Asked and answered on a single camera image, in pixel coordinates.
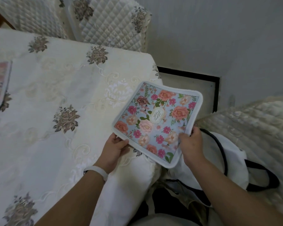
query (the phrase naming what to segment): tablecloth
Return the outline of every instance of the tablecloth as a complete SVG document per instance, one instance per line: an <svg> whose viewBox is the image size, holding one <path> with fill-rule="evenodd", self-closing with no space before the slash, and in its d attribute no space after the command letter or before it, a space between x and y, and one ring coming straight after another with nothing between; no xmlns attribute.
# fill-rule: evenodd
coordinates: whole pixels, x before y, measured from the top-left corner
<svg viewBox="0 0 283 226"><path fill-rule="evenodd" d="M0 107L0 225L33 225L83 176L136 86L162 84L151 55L0 29L12 60ZM126 225L160 167L131 150L109 175L91 225Z"/></svg>

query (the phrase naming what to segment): quilted chair cover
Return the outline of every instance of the quilted chair cover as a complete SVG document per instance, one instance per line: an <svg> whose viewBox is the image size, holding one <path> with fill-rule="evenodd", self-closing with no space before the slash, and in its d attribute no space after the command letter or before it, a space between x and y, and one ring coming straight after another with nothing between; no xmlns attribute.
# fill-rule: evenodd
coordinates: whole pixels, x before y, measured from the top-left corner
<svg viewBox="0 0 283 226"><path fill-rule="evenodd" d="M0 0L0 13L16 30L74 39L63 7L60 0Z"/></svg>
<svg viewBox="0 0 283 226"><path fill-rule="evenodd" d="M198 120L197 124L230 139L245 150L249 160L265 165L277 175L280 180L277 190L256 195L283 213L283 97L268 97L220 111ZM261 174L250 179L262 184L259 181L262 177Z"/></svg>
<svg viewBox="0 0 283 226"><path fill-rule="evenodd" d="M134 0L65 0L77 41L145 52L152 14Z"/></svg>

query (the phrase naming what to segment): white floral tablecloth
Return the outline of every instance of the white floral tablecloth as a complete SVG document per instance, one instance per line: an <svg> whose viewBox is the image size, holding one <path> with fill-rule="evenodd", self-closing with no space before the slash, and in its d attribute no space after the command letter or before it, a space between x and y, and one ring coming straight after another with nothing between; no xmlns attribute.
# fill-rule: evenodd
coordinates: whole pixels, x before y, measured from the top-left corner
<svg viewBox="0 0 283 226"><path fill-rule="evenodd" d="M0 107L0 225L33 225L93 164L136 86L162 84L149 54L0 29L12 60ZM158 179L139 152L109 175L91 225L126 225Z"/></svg>

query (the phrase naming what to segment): person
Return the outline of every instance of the person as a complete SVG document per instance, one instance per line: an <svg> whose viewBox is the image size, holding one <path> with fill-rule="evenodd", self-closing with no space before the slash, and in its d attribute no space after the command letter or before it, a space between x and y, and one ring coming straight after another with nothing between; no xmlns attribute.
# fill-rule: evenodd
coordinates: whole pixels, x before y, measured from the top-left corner
<svg viewBox="0 0 283 226"><path fill-rule="evenodd" d="M251 196L241 187L228 179L203 154L203 140L200 129L193 127L192 135L181 133L180 148L185 164L190 168L201 188L219 214L224 225L235 226L274 226L283 225L283 215L271 206ZM114 133L104 145L102 154L94 164L111 173L119 157L129 151L129 140L121 140ZM35 226L76 225L88 226L104 186L102 175L95 171L87 173L62 197ZM186 224L172 217L140 219L134 225L197 225Z"/></svg>

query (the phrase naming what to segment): white watch strap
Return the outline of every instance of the white watch strap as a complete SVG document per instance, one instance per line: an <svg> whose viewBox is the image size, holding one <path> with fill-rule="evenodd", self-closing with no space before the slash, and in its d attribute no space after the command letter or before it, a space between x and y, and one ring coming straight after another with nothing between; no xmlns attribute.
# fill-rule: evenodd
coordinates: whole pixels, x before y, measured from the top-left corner
<svg viewBox="0 0 283 226"><path fill-rule="evenodd" d="M90 166L85 168L85 170L83 171L83 174L85 174L87 171L95 171L98 172L100 175L103 176L104 181L107 181L108 179L108 174L106 173L106 171L104 171L102 168L97 167L97 166Z"/></svg>

